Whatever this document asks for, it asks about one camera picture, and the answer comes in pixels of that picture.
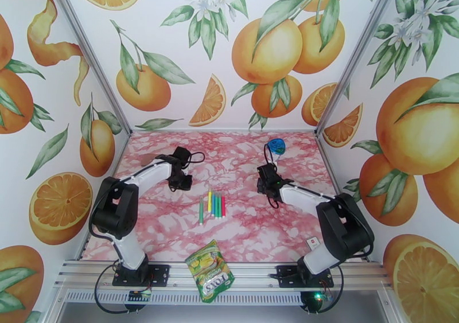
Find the cable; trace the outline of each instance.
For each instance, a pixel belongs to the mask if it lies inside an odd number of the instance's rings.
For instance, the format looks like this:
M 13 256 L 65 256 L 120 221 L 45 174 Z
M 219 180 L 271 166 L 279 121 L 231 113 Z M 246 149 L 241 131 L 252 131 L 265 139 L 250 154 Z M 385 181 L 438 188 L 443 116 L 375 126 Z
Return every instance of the cable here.
M 110 267 L 115 266 L 117 262 L 118 262 L 118 260 L 116 260 L 113 264 L 108 265 L 108 266 L 100 273 L 99 277 L 97 278 L 96 285 L 94 286 L 94 300 L 96 301 L 96 305 L 98 306 L 98 308 L 101 309 L 102 311 L 106 312 L 106 313 L 111 313 L 111 314 L 124 314 L 124 313 L 129 313 L 129 310 L 122 310 L 122 311 L 112 311 L 112 310 L 108 310 L 108 309 L 106 309 L 104 306 L 101 305 L 101 303 L 99 302 L 99 299 L 98 299 L 98 297 L 97 297 L 97 286 L 99 285 L 100 279 L 102 278 L 103 274 L 104 274 Z
M 324 313 L 324 312 L 327 312 L 327 311 L 330 311 L 331 309 L 333 309 L 335 307 L 335 305 L 338 303 L 338 301 L 340 300 L 341 295 L 343 294 L 343 289 L 344 289 L 344 274 L 343 274 L 343 270 L 341 269 L 341 267 L 339 265 L 337 265 L 336 267 L 338 267 L 338 270 L 340 270 L 340 273 L 341 273 L 340 292 L 338 293 L 338 296 L 336 297 L 336 299 L 330 304 L 330 306 L 328 306 L 327 308 L 325 308 L 323 310 L 317 311 L 317 313 Z

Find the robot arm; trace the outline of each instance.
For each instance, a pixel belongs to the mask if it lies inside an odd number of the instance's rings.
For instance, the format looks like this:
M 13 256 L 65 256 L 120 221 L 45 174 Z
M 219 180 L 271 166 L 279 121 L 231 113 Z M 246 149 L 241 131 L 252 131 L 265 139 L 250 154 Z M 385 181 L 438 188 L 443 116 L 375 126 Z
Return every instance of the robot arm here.
M 138 199 L 165 180 L 172 191 L 189 190 L 192 176 L 185 171 L 190 158 L 191 153 L 187 149 L 178 147 L 172 155 L 157 156 L 149 166 L 132 176 L 122 179 L 107 177 L 102 181 L 90 219 L 90 230 L 96 237 L 111 240 L 120 258 L 117 277 L 127 278 L 129 285 L 144 283 L 148 279 L 148 257 L 133 232 Z M 103 236 L 94 233 L 93 225 Z
M 341 193 L 331 198 L 295 186 L 292 180 L 277 174 L 273 163 L 258 167 L 258 173 L 259 193 L 276 203 L 299 207 L 319 219 L 323 244 L 298 260 L 298 272 L 305 284 L 366 246 L 372 246 L 373 232 L 350 195 Z

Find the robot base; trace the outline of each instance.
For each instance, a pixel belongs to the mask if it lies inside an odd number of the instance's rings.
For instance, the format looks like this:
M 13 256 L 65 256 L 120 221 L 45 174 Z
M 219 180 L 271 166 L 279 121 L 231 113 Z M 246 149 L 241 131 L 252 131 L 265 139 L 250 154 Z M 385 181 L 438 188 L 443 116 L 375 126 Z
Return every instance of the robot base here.
M 113 277 L 113 286 L 121 287 L 166 287 L 169 279 L 169 265 L 148 264 L 148 258 L 137 270 L 129 270 L 118 264 Z
M 318 275 L 311 275 L 305 282 L 296 265 L 276 266 L 276 274 L 271 275 L 271 277 L 278 280 L 280 288 L 321 288 L 324 284 L 329 288 L 334 286 L 330 270 L 325 270 Z

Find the table surface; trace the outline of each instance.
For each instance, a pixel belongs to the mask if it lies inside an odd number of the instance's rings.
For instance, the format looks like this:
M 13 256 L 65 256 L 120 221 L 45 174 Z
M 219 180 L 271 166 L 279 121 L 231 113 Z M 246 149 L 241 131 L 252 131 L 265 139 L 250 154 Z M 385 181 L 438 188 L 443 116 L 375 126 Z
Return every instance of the table surface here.
M 313 133 L 270 132 L 156 132 L 134 133 L 122 157 L 117 177 L 134 173 L 157 154 L 171 154 L 177 146 L 202 151 L 203 163 L 190 166 L 190 191 L 171 192 L 167 182 L 139 199 L 138 241 L 152 261 L 184 261 L 212 239 L 228 262 L 292 262 L 307 252 L 306 239 L 322 241 L 316 217 L 298 207 L 272 208 L 257 194 L 256 168 L 264 164 L 263 146 L 282 138 L 285 154 L 278 173 L 296 184 L 334 195 L 332 182 Z M 199 201 L 208 189 L 225 195 L 227 215 L 214 219 L 207 212 L 199 225 Z M 91 236 L 82 260 L 116 260 L 112 245 Z

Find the snack bag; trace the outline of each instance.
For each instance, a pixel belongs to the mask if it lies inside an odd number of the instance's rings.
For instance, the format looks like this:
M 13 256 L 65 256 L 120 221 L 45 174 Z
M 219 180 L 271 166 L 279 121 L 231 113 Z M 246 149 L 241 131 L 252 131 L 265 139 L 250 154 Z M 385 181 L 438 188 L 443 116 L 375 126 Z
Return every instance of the snack bag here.
M 212 302 L 219 293 L 234 282 L 216 240 L 199 249 L 185 259 L 203 302 Z

